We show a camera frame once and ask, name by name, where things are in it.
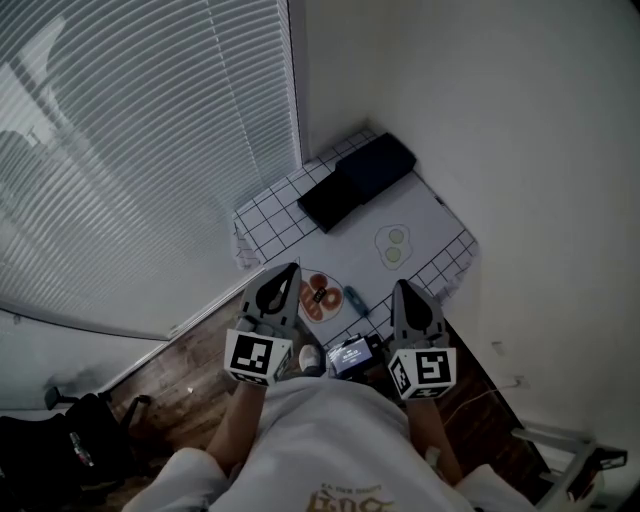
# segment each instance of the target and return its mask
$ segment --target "small table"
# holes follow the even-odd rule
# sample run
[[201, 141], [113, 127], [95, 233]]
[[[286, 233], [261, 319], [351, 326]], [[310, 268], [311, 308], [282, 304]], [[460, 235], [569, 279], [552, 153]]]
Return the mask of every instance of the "small table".
[[[458, 288], [477, 252], [473, 236], [414, 172], [322, 233], [296, 200], [333, 171], [341, 157], [337, 148], [347, 142], [234, 215], [263, 265], [300, 265], [299, 315], [325, 348], [355, 334], [378, 333], [387, 339], [393, 333], [391, 292], [398, 279], [418, 284], [442, 303]], [[370, 309], [367, 318], [345, 299], [345, 286], [353, 287]], [[318, 290], [325, 294], [319, 303], [313, 301]]]

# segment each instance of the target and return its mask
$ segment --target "wooden floor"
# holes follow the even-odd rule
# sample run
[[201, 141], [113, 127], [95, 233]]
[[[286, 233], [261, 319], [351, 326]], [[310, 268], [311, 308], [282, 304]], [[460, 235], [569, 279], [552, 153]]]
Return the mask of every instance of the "wooden floor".
[[[222, 364], [226, 329], [235, 325], [240, 296], [217, 310], [182, 338], [149, 361], [112, 390], [112, 409], [120, 419], [131, 400], [150, 395], [151, 405], [134, 418], [131, 434], [137, 455], [159, 470], [170, 454], [182, 447], [204, 448], [226, 408], [235, 384]], [[493, 389], [480, 365], [450, 328], [452, 345], [458, 350], [456, 387], [438, 400], [446, 421], [465, 401]], [[464, 473], [489, 463], [513, 487], [534, 503], [548, 485], [538, 478], [546, 467], [527, 442], [511, 437], [519, 426], [498, 393], [476, 400], [461, 409], [447, 426], [447, 433]], [[113, 493], [109, 502], [94, 510], [121, 510], [133, 495], [152, 480], [132, 479]]]

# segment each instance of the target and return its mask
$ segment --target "electrical outlet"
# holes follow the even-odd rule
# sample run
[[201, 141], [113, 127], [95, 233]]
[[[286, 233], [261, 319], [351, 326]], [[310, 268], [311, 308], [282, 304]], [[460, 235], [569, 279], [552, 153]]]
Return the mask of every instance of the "electrical outlet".
[[524, 375], [514, 375], [514, 380], [516, 381], [516, 385], [520, 389], [531, 389], [531, 384], [525, 378]]
[[500, 357], [504, 357], [506, 355], [506, 351], [504, 349], [504, 343], [501, 341], [492, 341], [491, 348], [498, 354]]

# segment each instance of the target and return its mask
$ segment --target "cable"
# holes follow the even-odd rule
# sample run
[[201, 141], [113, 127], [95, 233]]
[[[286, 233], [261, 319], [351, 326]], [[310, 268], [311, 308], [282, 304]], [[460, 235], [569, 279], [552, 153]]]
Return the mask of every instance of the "cable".
[[472, 398], [471, 400], [467, 400], [466, 402], [461, 403], [455, 411], [453, 411], [453, 414], [451, 416], [449, 416], [449, 418], [447, 419], [447, 421], [444, 422], [444, 426], [446, 427], [449, 422], [453, 419], [453, 417], [456, 415], [456, 413], [462, 409], [464, 406], [469, 405], [471, 402], [475, 402], [476, 400], [478, 400], [479, 398], [482, 398], [483, 396], [489, 395], [491, 393], [497, 393], [498, 391], [502, 391], [503, 389], [513, 389], [513, 388], [519, 388], [520, 384], [511, 384], [510, 386], [503, 386], [501, 388], [496, 388], [496, 389], [490, 389], [489, 391], [485, 391], [484, 393], [480, 393], [477, 397]]

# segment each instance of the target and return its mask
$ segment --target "white wall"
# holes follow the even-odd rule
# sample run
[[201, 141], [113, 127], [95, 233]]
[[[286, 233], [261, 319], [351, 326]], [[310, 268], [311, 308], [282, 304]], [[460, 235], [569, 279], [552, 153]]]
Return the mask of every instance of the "white wall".
[[52, 386], [71, 396], [98, 391], [160, 346], [27, 318], [16, 323], [0, 311], [0, 415], [45, 409], [44, 393]]
[[[375, 122], [482, 255], [449, 319], [525, 419], [630, 450], [640, 478], [640, 16], [627, 0], [394, 2]], [[505, 357], [490, 348], [501, 340]]]
[[296, 80], [305, 82], [300, 99], [312, 156], [366, 121], [385, 8], [384, 0], [305, 1], [306, 69], [296, 68]]

